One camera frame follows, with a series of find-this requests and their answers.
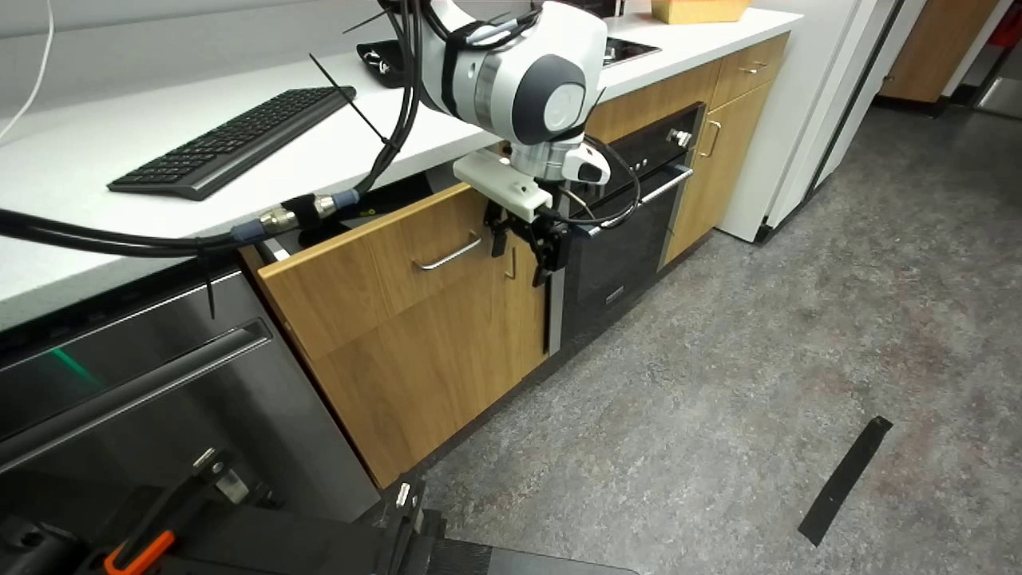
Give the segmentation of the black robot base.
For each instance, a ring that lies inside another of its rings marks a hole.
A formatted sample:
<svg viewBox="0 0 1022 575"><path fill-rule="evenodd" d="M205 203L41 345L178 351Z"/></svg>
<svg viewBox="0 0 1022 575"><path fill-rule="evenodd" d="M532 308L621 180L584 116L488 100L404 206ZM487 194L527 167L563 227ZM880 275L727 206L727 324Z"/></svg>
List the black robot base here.
<svg viewBox="0 0 1022 575"><path fill-rule="evenodd" d="M155 484L58 477L0 482L4 575L106 575L101 560L161 501ZM388 528L209 497L145 575L638 575L624 565L446 541L437 519Z"/></svg>

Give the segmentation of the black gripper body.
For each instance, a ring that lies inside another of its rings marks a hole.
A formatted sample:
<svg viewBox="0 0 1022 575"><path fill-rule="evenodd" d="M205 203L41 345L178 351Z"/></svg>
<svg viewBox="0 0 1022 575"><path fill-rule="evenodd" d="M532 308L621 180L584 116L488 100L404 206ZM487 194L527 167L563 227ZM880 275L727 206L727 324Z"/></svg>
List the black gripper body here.
<svg viewBox="0 0 1022 575"><path fill-rule="evenodd" d="M491 233L491 254L502 254L509 249L509 236L525 238L540 269L563 269L569 254L569 227L542 206L532 222L515 216L509 206L488 200L484 222Z"/></svg>

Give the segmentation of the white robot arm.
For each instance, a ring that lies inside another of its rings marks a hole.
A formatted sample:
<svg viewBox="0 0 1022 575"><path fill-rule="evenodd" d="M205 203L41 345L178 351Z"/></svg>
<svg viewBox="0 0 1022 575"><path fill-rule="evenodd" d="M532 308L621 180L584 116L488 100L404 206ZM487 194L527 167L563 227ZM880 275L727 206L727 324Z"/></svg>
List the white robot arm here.
<svg viewBox="0 0 1022 575"><path fill-rule="evenodd" d="M484 127L509 154L479 150L455 176L488 200L491 252L515 230L537 258L532 285L565 269L571 219L563 186L608 186L609 162L584 124L601 100L608 22L569 3L475 18L456 0L400 0L407 65L427 109Z"/></svg>

